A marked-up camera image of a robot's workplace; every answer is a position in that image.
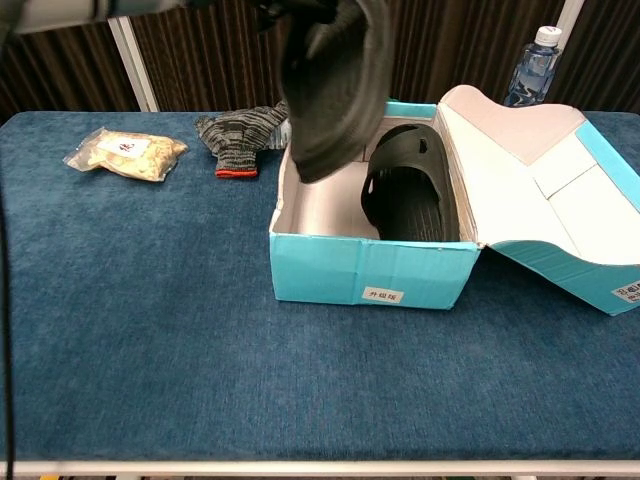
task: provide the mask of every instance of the knit glove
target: knit glove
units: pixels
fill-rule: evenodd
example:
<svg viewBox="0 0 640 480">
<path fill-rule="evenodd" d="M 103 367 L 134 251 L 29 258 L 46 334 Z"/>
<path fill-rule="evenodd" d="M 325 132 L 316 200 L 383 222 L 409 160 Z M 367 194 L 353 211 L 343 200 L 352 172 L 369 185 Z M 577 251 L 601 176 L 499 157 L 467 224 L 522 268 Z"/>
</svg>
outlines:
<svg viewBox="0 0 640 480">
<path fill-rule="evenodd" d="M 226 112 L 216 118 L 202 116 L 196 130 L 211 153 L 218 157 L 216 177 L 255 177 L 256 152 L 264 149 L 273 129 L 287 118 L 284 102 L 275 107 Z"/>
</svg>

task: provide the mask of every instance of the open shoe box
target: open shoe box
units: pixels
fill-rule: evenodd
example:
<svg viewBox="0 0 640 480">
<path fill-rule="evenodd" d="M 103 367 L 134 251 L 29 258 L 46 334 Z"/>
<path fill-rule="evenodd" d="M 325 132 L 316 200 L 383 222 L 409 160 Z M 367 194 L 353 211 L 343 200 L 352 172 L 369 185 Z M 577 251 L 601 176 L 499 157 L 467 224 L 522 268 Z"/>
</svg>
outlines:
<svg viewBox="0 0 640 480">
<path fill-rule="evenodd" d="M 362 211 L 367 161 L 401 123 L 442 137 L 459 242 L 381 241 Z M 287 150 L 269 232 L 280 300 L 448 309 L 489 246 L 609 314 L 640 306 L 640 177 L 578 110 L 509 109 L 466 85 L 437 107 L 389 103 L 362 155 L 317 183 Z"/>
</svg>

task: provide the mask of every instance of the table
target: table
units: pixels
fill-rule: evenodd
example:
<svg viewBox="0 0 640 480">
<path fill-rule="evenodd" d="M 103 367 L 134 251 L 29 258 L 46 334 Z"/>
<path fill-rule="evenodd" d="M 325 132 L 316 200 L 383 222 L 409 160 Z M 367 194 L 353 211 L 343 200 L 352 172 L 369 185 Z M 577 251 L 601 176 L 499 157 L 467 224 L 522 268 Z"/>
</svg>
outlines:
<svg viewBox="0 0 640 480">
<path fill-rule="evenodd" d="M 640 473 L 640 309 L 491 251 L 449 312 L 278 302 L 280 156 L 216 179 L 197 115 L 0 129 L 19 473 Z M 640 117 L 588 116 L 640 170 Z M 190 150 L 164 184 L 66 167 L 101 126 Z"/>
</svg>

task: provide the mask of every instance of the table edge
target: table edge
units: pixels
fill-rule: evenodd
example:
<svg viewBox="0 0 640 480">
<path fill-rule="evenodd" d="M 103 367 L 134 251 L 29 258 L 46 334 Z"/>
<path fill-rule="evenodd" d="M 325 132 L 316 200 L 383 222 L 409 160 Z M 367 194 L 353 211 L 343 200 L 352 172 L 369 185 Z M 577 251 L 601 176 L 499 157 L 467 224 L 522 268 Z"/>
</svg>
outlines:
<svg viewBox="0 0 640 480">
<path fill-rule="evenodd" d="M 640 460 L 443 460 L 443 461 L 18 461 L 17 476 L 637 476 Z"/>
</svg>

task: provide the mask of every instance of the black sandal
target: black sandal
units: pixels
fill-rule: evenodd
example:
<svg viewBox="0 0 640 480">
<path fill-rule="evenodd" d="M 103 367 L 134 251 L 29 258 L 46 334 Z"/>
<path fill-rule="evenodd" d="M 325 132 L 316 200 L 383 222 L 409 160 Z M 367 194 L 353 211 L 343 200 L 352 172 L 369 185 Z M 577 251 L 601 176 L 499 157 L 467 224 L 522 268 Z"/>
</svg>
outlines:
<svg viewBox="0 0 640 480">
<path fill-rule="evenodd" d="M 335 19 L 294 16 L 282 61 L 291 153 L 303 183 L 353 161 L 384 115 L 393 44 L 385 0 L 337 0 Z"/>
<path fill-rule="evenodd" d="M 361 203 L 381 240 L 460 240 L 447 155 L 440 135 L 427 125 L 385 133 L 369 159 Z"/>
</svg>

